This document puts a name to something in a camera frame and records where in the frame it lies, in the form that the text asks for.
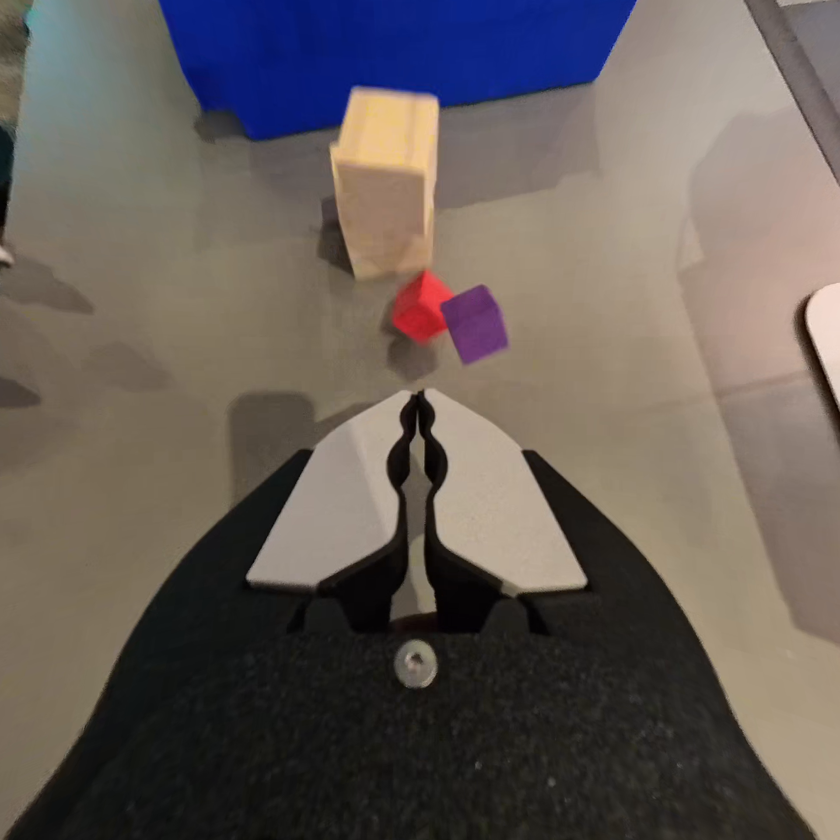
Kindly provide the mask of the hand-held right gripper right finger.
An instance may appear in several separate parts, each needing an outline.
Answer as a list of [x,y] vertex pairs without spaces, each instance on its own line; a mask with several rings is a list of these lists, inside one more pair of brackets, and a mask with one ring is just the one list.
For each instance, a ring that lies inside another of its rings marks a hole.
[[584,592],[587,577],[522,447],[434,388],[417,397],[425,570],[445,631],[478,631],[499,601]]

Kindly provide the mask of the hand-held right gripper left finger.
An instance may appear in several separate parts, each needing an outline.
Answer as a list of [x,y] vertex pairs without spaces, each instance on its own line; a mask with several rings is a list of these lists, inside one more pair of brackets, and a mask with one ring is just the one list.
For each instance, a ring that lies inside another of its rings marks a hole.
[[356,631],[382,631],[408,563],[406,498],[417,397],[399,391],[311,451],[247,572],[250,587],[333,599]]

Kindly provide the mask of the small purple wooden cube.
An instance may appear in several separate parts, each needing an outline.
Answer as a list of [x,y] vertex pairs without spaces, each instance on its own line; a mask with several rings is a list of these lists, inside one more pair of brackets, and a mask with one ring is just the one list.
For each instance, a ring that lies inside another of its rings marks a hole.
[[465,290],[440,304],[462,364],[473,364],[509,347],[500,305],[485,285]]

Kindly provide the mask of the small red wooden cube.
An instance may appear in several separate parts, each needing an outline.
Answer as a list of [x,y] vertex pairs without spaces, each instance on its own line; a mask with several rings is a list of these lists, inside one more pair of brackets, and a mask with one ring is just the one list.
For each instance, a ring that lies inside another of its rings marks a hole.
[[442,306],[454,296],[441,279],[424,269],[397,292],[392,326],[411,341],[426,344],[448,330]]

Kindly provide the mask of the medium plain wooden cube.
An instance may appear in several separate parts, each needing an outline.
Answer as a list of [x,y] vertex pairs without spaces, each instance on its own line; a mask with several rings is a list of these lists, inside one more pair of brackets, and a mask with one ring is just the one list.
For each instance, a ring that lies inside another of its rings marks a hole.
[[434,207],[440,103],[432,93],[354,86],[330,145],[336,182],[352,176],[394,176],[415,187],[423,214]]

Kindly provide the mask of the blue plastic bin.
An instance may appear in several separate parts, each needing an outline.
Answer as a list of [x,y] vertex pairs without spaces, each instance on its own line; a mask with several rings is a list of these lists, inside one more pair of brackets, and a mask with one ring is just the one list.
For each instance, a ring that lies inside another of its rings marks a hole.
[[355,87],[443,107],[593,82],[635,1],[161,1],[205,112],[250,140],[341,123]]

